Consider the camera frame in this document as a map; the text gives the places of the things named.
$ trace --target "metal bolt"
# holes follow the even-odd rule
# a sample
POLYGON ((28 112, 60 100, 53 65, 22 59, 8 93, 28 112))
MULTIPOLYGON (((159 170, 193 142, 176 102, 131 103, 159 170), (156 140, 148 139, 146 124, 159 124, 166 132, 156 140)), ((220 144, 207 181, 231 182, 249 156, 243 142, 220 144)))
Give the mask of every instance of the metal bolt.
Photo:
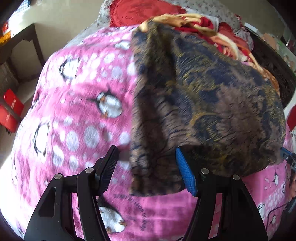
POLYGON ((203 174, 208 174, 210 171, 209 171, 208 169, 206 169, 206 168, 202 168, 202 169, 201 169, 201 172, 202 172, 203 174))
POLYGON ((61 179, 61 177, 62 177, 62 174, 58 173, 54 176, 54 179, 59 180, 59 179, 61 179))
POLYGON ((234 174, 233 176, 232 176, 232 178, 234 179, 234 180, 236 180, 236 181, 238 181, 240 178, 239 178, 239 175, 236 175, 236 174, 234 174))
POLYGON ((94 169, 92 167, 88 167, 85 169, 86 173, 92 173, 94 171, 94 169))

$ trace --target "folded blanket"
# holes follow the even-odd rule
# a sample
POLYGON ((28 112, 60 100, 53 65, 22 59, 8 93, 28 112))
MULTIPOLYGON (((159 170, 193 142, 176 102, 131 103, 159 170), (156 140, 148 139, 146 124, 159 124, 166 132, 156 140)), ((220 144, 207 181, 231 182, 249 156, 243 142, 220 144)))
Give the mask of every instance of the folded blanket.
POLYGON ((138 71, 131 164, 134 195, 184 188, 175 149, 217 175, 246 176, 280 162, 285 136, 280 97, 270 81, 194 35, 148 22, 134 31, 138 71))

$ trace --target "pink blanket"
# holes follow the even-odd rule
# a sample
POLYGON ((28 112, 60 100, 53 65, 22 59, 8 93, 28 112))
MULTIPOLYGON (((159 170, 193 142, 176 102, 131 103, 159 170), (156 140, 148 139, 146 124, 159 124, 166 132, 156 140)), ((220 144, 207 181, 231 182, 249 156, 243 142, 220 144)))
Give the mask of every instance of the pink blanket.
MULTIPOLYGON (((134 26, 103 28, 79 46, 54 53, 45 64, 32 108, 22 121, 12 152, 13 182, 20 196, 16 223, 25 233, 33 210, 56 173, 80 173, 103 157, 110 145, 128 153, 133 90, 137 78, 132 51, 134 26)), ((292 150, 287 127, 284 147, 292 150)), ((287 201, 290 168, 285 162, 244 178, 269 238, 287 201)), ((134 197, 128 161, 119 161, 105 199, 126 227, 111 240, 178 240, 192 217, 196 198, 187 190, 166 196, 134 197)), ((83 237, 77 196, 73 194, 76 232, 83 237)), ((221 210, 217 196, 210 237, 216 235, 221 210)))

